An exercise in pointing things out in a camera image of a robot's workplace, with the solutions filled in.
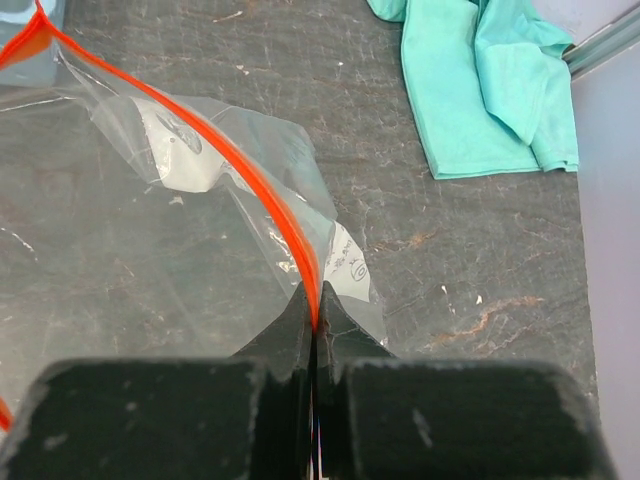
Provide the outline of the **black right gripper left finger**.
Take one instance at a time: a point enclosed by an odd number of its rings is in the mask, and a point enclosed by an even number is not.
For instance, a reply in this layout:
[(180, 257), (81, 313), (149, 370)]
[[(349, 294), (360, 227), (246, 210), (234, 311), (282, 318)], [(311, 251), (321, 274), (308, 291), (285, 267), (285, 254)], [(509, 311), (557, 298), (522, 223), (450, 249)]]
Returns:
[(310, 308), (227, 358), (78, 358), (27, 391), (1, 444), (5, 479), (306, 479)]

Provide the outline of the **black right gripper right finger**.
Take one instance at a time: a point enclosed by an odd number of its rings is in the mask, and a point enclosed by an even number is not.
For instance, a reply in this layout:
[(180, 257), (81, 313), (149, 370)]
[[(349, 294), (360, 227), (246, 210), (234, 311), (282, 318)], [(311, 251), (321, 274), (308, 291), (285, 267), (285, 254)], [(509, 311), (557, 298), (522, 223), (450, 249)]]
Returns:
[(332, 479), (613, 479), (578, 383), (537, 361), (401, 359), (325, 284), (316, 333)]

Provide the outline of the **clear orange zip bag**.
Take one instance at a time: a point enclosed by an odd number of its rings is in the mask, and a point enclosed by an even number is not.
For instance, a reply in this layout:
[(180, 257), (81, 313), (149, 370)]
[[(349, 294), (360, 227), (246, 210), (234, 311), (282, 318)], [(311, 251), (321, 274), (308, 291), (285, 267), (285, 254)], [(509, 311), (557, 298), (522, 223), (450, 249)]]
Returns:
[(1, 427), (69, 358), (228, 356), (311, 274), (387, 340), (298, 124), (149, 93), (50, 26), (48, 87), (1, 85)]

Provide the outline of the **light blue plastic basket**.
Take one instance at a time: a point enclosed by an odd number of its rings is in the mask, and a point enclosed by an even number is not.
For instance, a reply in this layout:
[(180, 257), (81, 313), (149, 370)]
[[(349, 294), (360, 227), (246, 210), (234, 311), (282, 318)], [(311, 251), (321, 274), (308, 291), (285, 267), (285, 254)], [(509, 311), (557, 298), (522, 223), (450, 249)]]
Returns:
[(65, 2), (1, 0), (1, 85), (48, 87), (58, 47), (50, 26), (63, 26)]

